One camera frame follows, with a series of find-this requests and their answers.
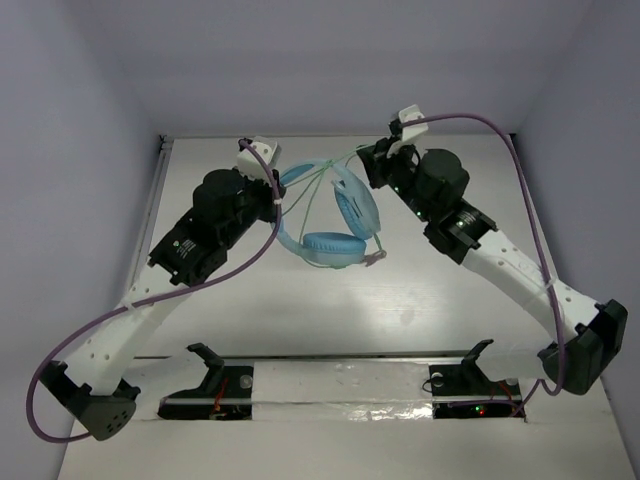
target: gray wall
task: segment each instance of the gray wall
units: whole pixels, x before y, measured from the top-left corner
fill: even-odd
[[[559,272],[630,311],[606,373],[640,472],[640,2],[598,0],[519,140]]]
[[[158,137],[55,2],[0,2],[0,45],[0,477],[35,480],[55,477],[63,447],[29,431],[28,378],[119,298]],[[67,434],[69,415],[38,400]]]
[[[267,135],[384,132],[412,103],[515,131],[591,0],[67,3],[103,24],[160,131]]]

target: table surface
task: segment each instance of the table surface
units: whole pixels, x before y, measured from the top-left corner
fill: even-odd
[[[340,156],[368,137],[283,138],[278,166]],[[465,199],[492,217],[535,258],[515,170],[493,135],[428,136],[471,175]],[[152,245],[191,206],[203,176],[235,162],[235,139],[176,140],[153,227]],[[360,165],[352,166],[362,173]],[[292,189],[285,206],[295,198]],[[174,355],[203,342],[222,356],[466,351],[494,338],[495,352],[536,350],[542,328],[485,280],[437,253],[423,225],[395,197],[374,193],[386,260],[373,267],[316,270],[274,245],[236,279],[196,294],[160,327],[142,355]],[[304,207],[287,215],[297,233]],[[307,231],[344,231],[332,187],[315,201]],[[231,250],[224,273],[269,234],[258,224]],[[588,395],[539,393],[529,423],[514,419],[325,422],[132,421],[113,439],[72,444],[60,478],[438,478],[632,479],[600,382]]]

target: white wall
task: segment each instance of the white wall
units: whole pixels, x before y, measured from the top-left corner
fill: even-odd
[[[630,317],[606,372],[640,472],[640,2],[597,0],[518,136],[558,270]]]
[[[0,477],[55,478],[63,448],[29,431],[28,378],[119,298],[158,137],[55,2],[0,2],[0,45]],[[68,433],[48,392],[37,405]]]
[[[266,135],[384,132],[412,103],[515,131],[591,0],[67,3],[102,22],[160,131]]]

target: light blue object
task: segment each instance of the light blue object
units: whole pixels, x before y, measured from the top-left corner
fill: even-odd
[[[317,166],[325,166],[328,160],[309,160],[295,165],[280,176],[283,185],[295,181]],[[334,268],[361,263],[365,258],[366,240],[380,231],[378,207],[367,186],[353,172],[341,165],[330,167],[340,180],[334,180],[336,203],[353,235],[338,232],[307,233],[302,243],[287,233],[284,221],[278,232],[278,240],[291,253],[309,262]]]

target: white table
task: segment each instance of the white table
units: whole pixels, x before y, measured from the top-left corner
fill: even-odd
[[[283,138],[279,167],[334,157],[374,140]],[[428,136],[420,146],[456,153],[471,175],[465,198],[535,256],[515,171],[497,137]],[[203,176],[232,166],[236,152],[236,139],[175,141],[152,245],[190,208]],[[356,161],[351,165],[361,172]],[[484,338],[496,340],[494,352],[537,351],[549,343],[542,328],[501,292],[437,253],[422,235],[423,225],[393,192],[383,189],[374,196],[389,253],[385,261],[368,269],[315,270],[276,244],[247,273],[180,306],[141,354],[173,355],[194,342],[222,356],[247,357],[435,354],[466,351]],[[285,200],[293,197],[295,191]],[[347,231],[328,182],[315,205],[307,231]],[[303,210],[287,216],[291,233],[297,232]],[[268,234],[266,225],[252,227],[218,274],[248,258]],[[542,393],[529,412],[528,424],[513,419],[133,421],[110,441],[70,446],[60,478],[88,478],[88,472],[98,480],[118,475],[494,479],[514,473],[521,479],[633,478],[599,382],[585,397],[551,399]]]

